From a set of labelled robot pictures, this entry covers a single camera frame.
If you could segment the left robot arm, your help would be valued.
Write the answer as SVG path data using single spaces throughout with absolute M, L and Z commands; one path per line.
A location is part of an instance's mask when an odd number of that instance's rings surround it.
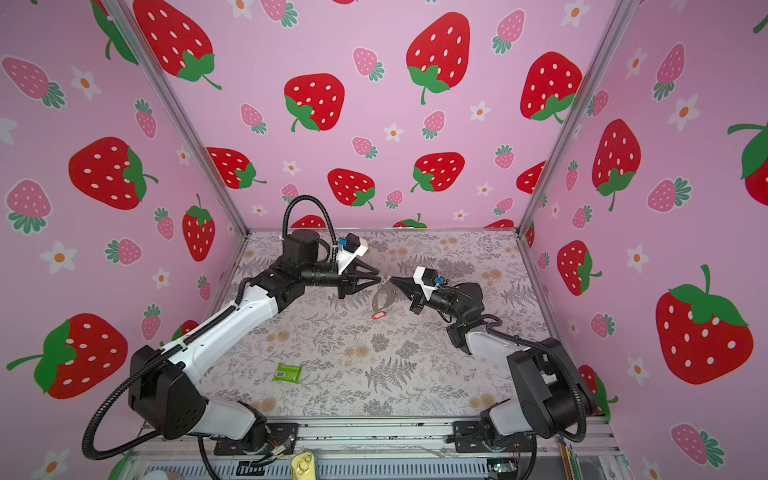
M 264 271 L 243 279 L 233 301 L 179 339 L 137 350 L 130 375 L 98 407 L 83 435 L 81 450 L 104 460 L 156 437 L 226 439 L 248 453 L 268 442 L 266 417 L 244 402 L 209 398 L 197 388 L 204 374 L 246 335 L 283 312 L 309 287 L 333 287 L 339 298 L 380 283 L 377 269 L 363 262 L 367 242 L 349 233 L 329 242 L 309 229 L 289 231 L 282 223 L 282 253 Z M 122 396 L 152 431 L 120 446 L 99 450 L 97 429 Z

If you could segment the metal key holder plate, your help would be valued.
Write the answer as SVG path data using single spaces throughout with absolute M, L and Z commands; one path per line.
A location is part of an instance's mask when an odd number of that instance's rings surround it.
M 390 282 L 383 282 L 371 299 L 374 313 L 387 311 L 397 300 L 397 288 Z

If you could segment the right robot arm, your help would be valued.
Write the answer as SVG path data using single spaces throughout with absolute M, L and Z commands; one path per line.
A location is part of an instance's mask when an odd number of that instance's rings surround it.
M 503 450 L 521 434 L 585 440 L 587 419 L 596 413 L 597 403 L 559 340 L 534 341 L 502 331 L 501 318 L 485 311 L 476 283 L 450 285 L 440 276 L 393 277 L 390 283 L 411 302 L 411 312 L 428 308 L 447 321 L 455 348 L 509 370 L 516 397 L 480 414 L 478 435 L 488 449 Z

